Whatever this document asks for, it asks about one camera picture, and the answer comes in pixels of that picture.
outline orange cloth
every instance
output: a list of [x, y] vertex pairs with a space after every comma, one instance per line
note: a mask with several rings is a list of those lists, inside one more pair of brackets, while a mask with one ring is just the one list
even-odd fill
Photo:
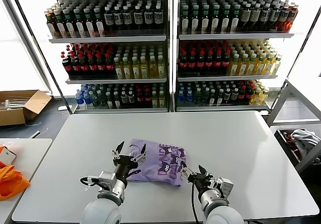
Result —
[[9, 199], [30, 185], [13, 165], [0, 169], [0, 200]]

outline purple t-shirt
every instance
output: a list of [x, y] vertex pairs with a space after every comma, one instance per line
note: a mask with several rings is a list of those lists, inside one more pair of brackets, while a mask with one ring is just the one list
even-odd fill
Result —
[[181, 186], [181, 162], [186, 162], [185, 150], [180, 147], [159, 144], [147, 140], [133, 139], [129, 145], [130, 154], [137, 156], [146, 144], [146, 159], [137, 169], [140, 173], [132, 175], [128, 180], [160, 181]]

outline display shelf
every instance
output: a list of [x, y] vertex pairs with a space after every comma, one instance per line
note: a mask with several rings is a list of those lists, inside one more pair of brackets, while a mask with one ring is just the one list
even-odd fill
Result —
[[166, 82], [166, 78], [151, 79], [105, 79], [105, 80], [66, 80], [67, 84], [106, 84], [106, 83], [155, 83]]
[[294, 33], [233, 33], [180, 35], [180, 40], [291, 38]]
[[93, 42], [158, 42], [165, 41], [166, 36], [131, 36], [131, 37], [88, 37], [49, 39], [51, 43], [93, 43]]
[[251, 76], [198, 76], [198, 77], [178, 77], [178, 82], [195, 82], [195, 81], [228, 81], [228, 80], [252, 80], [252, 79], [274, 79], [277, 76], [251, 75]]
[[236, 105], [236, 106], [185, 106], [177, 107], [177, 112], [193, 112], [193, 111], [240, 111], [240, 110], [266, 110], [270, 111], [268, 105]]
[[75, 114], [126, 114], [126, 113], [164, 113], [166, 107], [155, 108], [120, 108], [120, 109], [76, 109]]

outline white table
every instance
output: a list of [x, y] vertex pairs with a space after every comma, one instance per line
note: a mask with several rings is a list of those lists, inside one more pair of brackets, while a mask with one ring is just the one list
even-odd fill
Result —
[[[29, 181], [49, 149], [51, 142], [51, 139], [0, 139], [0, 145], [11, 145], [12, 148], [9, 148], [17, 155], [13, 165]], [[0, 201], [0, 224], [11, 221], [11, 214], [22, 195], [23, 192], [10, 199]]]
[[[230, 205], [245, 220], [318, 214], [319, 209], [263, 118], [255, 111], [72, 115], [65, 122], [13, 213], [18, 222], [76, 223], [97, 188], [81, 177], [113, 171], [111, 150], [123, 140], [153, 140], [185, 148], [234, 183]], [[199, 219], [205, 217], [196, 200]], [[122, 223], [195, 222], [191, 184], [129, 183]]]

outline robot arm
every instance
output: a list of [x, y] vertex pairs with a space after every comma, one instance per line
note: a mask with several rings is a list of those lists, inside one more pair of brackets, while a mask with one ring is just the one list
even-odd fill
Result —
[[214, 178], [211, 174], [207, 174], [207, 171], [200, 165], [200, 173], [193, 172], [184, 162], [182, 166], [181, 173], [188, 182], [195, 185], [199, 192], [198, 199], [208, 224], [244, 224], [240, 213], [228, 205], [227, 197], [233, 188], [233, 183], [229, 179]]

